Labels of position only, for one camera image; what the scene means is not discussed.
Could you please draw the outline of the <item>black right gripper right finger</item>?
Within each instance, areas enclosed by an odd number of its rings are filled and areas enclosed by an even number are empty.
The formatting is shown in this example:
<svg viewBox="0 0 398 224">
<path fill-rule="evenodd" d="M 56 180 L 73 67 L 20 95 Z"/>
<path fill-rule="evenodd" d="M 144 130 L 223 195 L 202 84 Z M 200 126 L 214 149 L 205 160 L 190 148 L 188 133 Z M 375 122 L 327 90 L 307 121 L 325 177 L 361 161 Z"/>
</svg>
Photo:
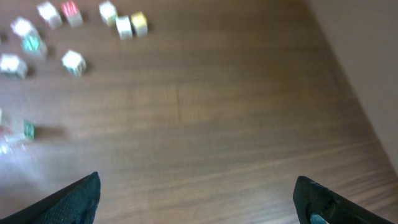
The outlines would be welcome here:
<svg viewBox="0 0 398 224">
<path fill-rule="evenodd" d="M 392 224 L 302 175 L 295 183 L 293 201 L 301 224 Z"/>
</svg>

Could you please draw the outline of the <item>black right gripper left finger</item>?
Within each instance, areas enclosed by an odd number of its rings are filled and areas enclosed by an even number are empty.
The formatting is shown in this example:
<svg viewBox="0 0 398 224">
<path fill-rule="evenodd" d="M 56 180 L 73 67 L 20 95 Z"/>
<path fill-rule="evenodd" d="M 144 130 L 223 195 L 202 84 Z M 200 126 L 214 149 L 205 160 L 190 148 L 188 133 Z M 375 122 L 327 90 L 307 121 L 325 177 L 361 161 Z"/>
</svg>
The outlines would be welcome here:
<svg viewBox="0 0 398 224">
<path fill-rule="evenodd" d="M 97 172 L 1 219 L 1 224 L 92 224 L 100 202 Z"/>
</svg>

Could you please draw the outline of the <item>white green picture block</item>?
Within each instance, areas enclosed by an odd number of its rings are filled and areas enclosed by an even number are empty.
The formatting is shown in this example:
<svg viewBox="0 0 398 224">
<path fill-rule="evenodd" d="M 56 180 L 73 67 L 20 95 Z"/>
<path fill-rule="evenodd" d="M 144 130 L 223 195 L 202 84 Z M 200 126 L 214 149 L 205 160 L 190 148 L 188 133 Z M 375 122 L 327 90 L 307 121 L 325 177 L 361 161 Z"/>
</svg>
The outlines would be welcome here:
<svg viewBox="0 0 398 224">
<path fill-rule="evenodd" d="M 3 124 L 4 138 L 7 142 L 30 141 L 35 139 L 35 126 L 23 119 Z"/>
</svg>

